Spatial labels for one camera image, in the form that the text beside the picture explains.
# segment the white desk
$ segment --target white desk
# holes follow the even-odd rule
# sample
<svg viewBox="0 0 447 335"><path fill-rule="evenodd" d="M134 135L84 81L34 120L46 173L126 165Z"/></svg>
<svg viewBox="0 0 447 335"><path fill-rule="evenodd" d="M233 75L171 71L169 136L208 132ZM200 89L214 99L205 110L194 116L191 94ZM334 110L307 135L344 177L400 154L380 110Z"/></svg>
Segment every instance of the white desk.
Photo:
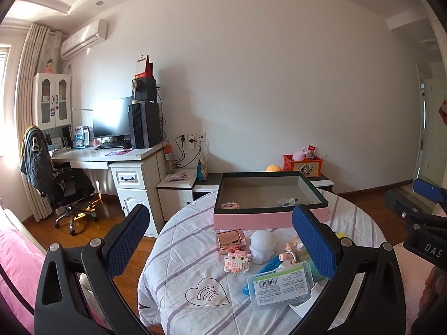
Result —
<svg viewBox="0 0 447 335"><path fill-rule="evenodd" d="M156 188L161 179L166 176L163 145L160 143L150 149L134 149L124 155L106 156L115 150L118 149L95 150L94 147L88 147L55 154L52 160L54 163L69 162L73 169L111 169L111 171L102 171L107 173L109 179L99 180L104 182L98 184L102 188L115 186L121 208L126 216L137 204L146 206L151 213L151 221L145 235L158 237L165 224ZM102 192L99 186L97 186L97 191Z"/></svg>
<svg viewBox="0 0 447 335"><path fill-rule="evenodd" d="M163 145L159 143L150 149L134 149L124 155L113 156L106 155L118 150L117 148L95 150L94 147L87 147L86 149L73 149L60 154L55 153L52 160L53 162L116 162L144 160L162 147Z"/></svg>

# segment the person's hand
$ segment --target person's hand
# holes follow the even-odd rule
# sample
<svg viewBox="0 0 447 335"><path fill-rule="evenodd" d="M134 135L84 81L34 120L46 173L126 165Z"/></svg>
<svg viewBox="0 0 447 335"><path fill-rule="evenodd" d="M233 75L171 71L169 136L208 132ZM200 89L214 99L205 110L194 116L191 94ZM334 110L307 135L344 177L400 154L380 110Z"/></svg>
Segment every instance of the person's hand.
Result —
<svg viewBox="0 0 447 335"><path fill-rule="evenodd" d="M421 315L427 310L436 298L441 294L447 284L447 273L433 266L430 275L425 280L425 288L422 293L421 300L419 301L419 313Z"/></svg>

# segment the rose gold cup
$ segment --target rose gold cup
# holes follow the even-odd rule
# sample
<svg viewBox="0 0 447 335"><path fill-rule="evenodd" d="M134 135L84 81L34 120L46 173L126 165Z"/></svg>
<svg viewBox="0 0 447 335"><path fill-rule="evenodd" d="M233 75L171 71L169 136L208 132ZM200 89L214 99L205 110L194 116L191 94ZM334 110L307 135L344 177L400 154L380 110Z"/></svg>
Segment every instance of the rose gold cup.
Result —
<svg viewBox="0 0 447 335"><path fill-rule="evenodd" d="M228 252L234 252L235 250L245 250L246 241L244 232L238 229L217 233L217 247L222 255Z"/></svg>

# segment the pink box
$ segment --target pink box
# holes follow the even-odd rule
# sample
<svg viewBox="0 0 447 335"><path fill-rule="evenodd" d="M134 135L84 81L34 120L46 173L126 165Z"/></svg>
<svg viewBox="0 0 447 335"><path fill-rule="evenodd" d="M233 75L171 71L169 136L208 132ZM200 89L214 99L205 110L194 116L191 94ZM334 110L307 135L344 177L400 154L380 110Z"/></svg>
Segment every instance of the pink box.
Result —
<svg viewBox="0 0 447 335"><path fill-rule="evenodd" d="M320 222L329 219L328 201L299 171L224 173L214 208L214 228L291 228L294 207L275 207L275 201L288 197L306 204ZM221 209L226 202L235 202L240 208Z"/></svg>

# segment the curtain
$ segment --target curtain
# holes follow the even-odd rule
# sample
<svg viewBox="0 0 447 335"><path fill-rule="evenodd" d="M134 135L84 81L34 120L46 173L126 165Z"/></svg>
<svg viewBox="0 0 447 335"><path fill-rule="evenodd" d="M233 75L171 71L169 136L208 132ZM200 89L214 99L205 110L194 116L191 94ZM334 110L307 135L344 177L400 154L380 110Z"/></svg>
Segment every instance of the curtain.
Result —
<svg viewBox="0 0 447 335"><path fill-rule="evenodd" d="M52 62L52 72L61 73L59 66L60 47L62 45L62 32L49 32L45 35L42 49L40 50L39 61L37 62L36 73L44 73L49 61Z"/></svg>
<svg viewBox="0 0 447 335"><path fill-rule="evenodd" d="M50 33L50 28L33 24L26 35L20 57L19 71L16 84L15 123L17 141L22 145L22 138L26 129L33 124L33 79L37 72L37 64L43 47L43 42ZM30 203L31 211L36 221L40 221L51 214L48 201L42 198L22 175L26 196Z"/></svg>

